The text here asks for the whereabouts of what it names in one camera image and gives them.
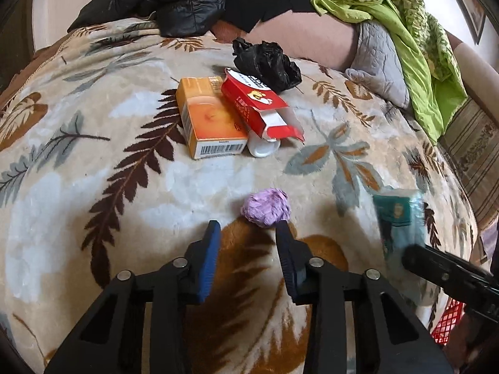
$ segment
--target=blanket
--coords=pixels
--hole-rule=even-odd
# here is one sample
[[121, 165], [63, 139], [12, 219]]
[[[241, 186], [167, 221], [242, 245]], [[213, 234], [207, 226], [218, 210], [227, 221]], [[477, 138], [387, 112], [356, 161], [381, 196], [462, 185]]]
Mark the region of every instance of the blanket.
[[[186, 316], [194, 373], [301, 372], [310, 309], [286, 293], [273, 230], [239, 216], [243, 199], [268, 187], [287, 193], [295, 237], [341, 269], [386, 272], [371, 194], [389, 186], [423, 192], [428, 244], [470, 256], [473, 213], [426, 134], [314, 62], [296, 60], [303, 82], [281, 95], [305, 146], [283, 141], [263, 159], [192, 160], [175, 89], [182, 77], [223, 74], [233, 58], [211, 33], [162, 38], [153, 22], [124, 19], [74, 31], [0, 97], [8, 99], [0, 321], [35, 373], [112, 277], [182, 255], [210, 219], [223, 231], [212, 294]], [[412, 307], [431, 330], [447, 297], [420, 290], [427, 306]]]
[[345, 22], [377, 19], [397, 50], [418, 123], [433, 144], [467, 95], [445, 30], [423, 0], [312, 0]]

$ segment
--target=barcode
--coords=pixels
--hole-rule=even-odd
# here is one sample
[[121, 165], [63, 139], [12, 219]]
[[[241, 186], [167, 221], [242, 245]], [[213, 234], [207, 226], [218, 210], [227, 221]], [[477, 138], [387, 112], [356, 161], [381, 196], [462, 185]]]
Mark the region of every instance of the barcode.
[[217, 146], [203, 146], [201, 148], [201, 156], [202, 155], [218, 155], [219, 153], [227, 153], [227, 152], [238, 152], [243, 149], [242, 144], [239, 145], [217, 145]]
[[184, 108], [182, 109], [181, 115], [182, 125], [184, 126], [184, 133], [186, 134], [187, 144], [191, 141], [192, 134], [192, 123], [191, 116], [189, 115], [189, 110], [187, 109], [187, 104], [184, 104]]

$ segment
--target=metal screw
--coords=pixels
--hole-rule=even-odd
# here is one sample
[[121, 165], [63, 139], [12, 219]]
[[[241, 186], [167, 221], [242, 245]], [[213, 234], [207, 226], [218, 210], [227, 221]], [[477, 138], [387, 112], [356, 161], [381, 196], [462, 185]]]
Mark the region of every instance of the metal screw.
[[116, 276], [120, 281], [126, 281], [132, 276], [132, 273], [128, 270], [121, 270]]
[[187, 266], [187, 259], [184, 259], [183, 257], [177, 257], [174, 261], [173, 261], [173, 265], [179, 269], [181, 269], [182, 267], [185, 267]]
[[378, 270], [369, 269], [368, 271], [366, 271], [366, 276], [367, 276], [367, 278], [370, 278], [371, 280], [377, 280], [381, 277], [381, 274]]
[[324, 265], [324, 260], [322, 260], [320, 257], [312, 257], [308, 263], [312, 267], [322, 267]]

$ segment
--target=orange packaging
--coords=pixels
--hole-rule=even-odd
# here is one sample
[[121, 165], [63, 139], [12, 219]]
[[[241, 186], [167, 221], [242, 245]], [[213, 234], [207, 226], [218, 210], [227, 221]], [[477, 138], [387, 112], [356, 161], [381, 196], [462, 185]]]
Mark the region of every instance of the orange packaging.
[[248, 133], [220, 91], [221, 77], [181, 79], [176, 97], [193, 159], [238, 155]]

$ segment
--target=cardboard box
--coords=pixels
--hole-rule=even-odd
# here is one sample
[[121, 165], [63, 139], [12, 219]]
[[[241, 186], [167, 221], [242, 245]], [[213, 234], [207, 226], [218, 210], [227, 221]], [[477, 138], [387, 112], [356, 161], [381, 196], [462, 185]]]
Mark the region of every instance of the cardboard box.
[[295, 137], [305, 142], [303, 127], [281, 97], [253, 76], [226, 69], [221, 92], [235, 104], [239, 114], [261, 138], [276, 141]]
[[234, 106], [220, 91], [221, 77], [180, 80], [176, 97], [193, 159], [238, 155], [248, 133]]

